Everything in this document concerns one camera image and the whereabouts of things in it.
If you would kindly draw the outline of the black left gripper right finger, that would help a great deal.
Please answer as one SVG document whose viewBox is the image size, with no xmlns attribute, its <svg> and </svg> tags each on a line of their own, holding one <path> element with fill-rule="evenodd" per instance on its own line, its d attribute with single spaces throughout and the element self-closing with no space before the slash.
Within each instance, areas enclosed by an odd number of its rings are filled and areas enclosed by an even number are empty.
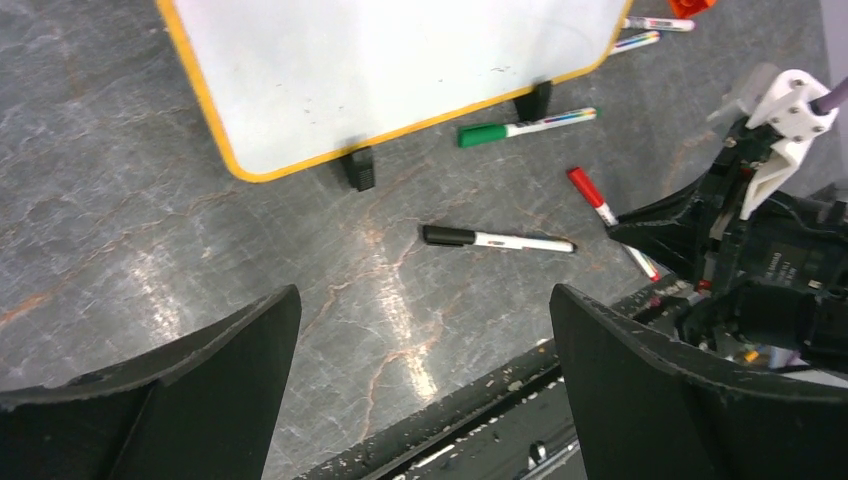
<svg viewBox="0 0 848 480">
<path fill-rule="evenodd" d="M 592 479 L 843 479 L 847 392 L 756 371 L 556 285 L 550 315 Z"/>
</svg>

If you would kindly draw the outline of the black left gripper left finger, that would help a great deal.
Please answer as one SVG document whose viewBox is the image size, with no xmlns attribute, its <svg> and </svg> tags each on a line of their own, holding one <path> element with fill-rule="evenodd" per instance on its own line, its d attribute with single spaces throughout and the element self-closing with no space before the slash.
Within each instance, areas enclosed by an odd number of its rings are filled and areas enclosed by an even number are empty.
<svg viewBox="0 0 848 480">
<path fill-rule="evenodd" d="M 289 285 L 156 349 L 1 395 L 5 479 L 258 479 L 302 314 Z"/>
</svg>

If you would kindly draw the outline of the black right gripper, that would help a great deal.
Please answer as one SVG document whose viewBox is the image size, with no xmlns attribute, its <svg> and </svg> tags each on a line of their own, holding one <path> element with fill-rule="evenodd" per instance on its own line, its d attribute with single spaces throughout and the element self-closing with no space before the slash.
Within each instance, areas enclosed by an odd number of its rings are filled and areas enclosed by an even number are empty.
<svg viewBox="0 0 848 480">
<path fill-rule="evenodd" d="M 847 368 L 847 197 L 769 194 L 748 218 L 742 202 L 771 165 L 770 126 L 734 122 L 702 178 L 633 210 L 607 236 L 692 282 L 707 300 L 677 323 L 679 337 L 714 347 L 715 332 Z"/>
</svg>

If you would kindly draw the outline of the red capped marker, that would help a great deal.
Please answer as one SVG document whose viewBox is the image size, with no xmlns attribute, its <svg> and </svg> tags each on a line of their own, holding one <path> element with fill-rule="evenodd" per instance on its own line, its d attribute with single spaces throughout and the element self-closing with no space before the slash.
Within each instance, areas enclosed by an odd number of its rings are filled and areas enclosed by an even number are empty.
<svg viewBox="0 0 848 480">
<path fill-rule="evenodd" d="M 611 228 L 618 224 L 618 219 L 610 209 L 605 197 L 597 190 L 596 186 L 583 169 L 580 167 L 572 168 L 566 172 L 566 175 L 577 191 L 595 210 L 606 227 Z M 652 282 L 658 282 L 661 279 L 659 270 L 642 252 L 627 245 L 622 245 L 622 247 L 639 270 Z"/>
</svg>

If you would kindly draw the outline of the yellow framed whiteboard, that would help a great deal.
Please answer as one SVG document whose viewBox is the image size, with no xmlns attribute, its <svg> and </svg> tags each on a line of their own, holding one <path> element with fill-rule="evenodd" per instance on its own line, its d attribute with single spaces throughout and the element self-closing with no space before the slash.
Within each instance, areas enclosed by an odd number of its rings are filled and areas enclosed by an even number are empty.
<svg viewBox="0 0 848 480">
<path fill-rule="evenodd" d="M 225 166 L 252 183 L 595 70 L 627 1 L 161 1 Z"/>
</svg>

